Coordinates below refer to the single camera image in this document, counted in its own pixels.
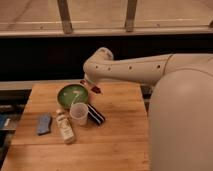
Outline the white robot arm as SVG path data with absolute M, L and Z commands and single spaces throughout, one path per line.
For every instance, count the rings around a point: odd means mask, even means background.
M 151 171 L 213 171 L 213 52 L 116 60 L 101 47 L 83 64 L 91 85 L 103 79 L 148 84 Z

